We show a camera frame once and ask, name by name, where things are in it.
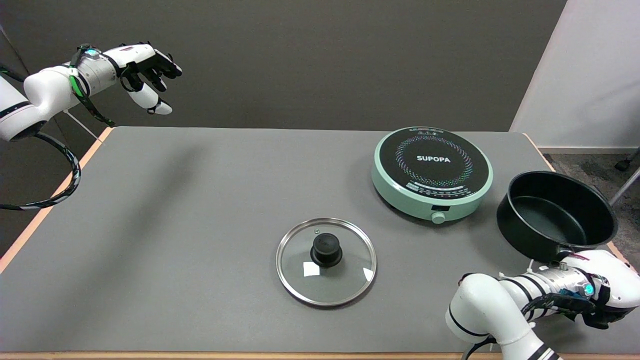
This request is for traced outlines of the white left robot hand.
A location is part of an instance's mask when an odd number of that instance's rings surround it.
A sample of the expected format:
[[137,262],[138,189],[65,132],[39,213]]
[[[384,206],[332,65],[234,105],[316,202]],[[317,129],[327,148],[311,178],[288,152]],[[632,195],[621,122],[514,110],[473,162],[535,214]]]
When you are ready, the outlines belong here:
[[121,45],[102,53],[115,68],[122,88],[149,115],[167,116],[173,112],[159,93],[167,91],[163,78],[176,79],[182,68],[170,54],[164,54],[150,43]]

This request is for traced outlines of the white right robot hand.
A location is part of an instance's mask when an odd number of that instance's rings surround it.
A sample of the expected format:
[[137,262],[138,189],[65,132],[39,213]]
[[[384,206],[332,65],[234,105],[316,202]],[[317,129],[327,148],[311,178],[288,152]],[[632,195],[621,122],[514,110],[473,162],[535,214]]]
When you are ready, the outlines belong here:
[[593,285],[590,302],[595,309],[583,313],[586,326],[606,330],[640,305],[639,273],[629,264],[603,249],[578,251],[560,264],[582,271]]

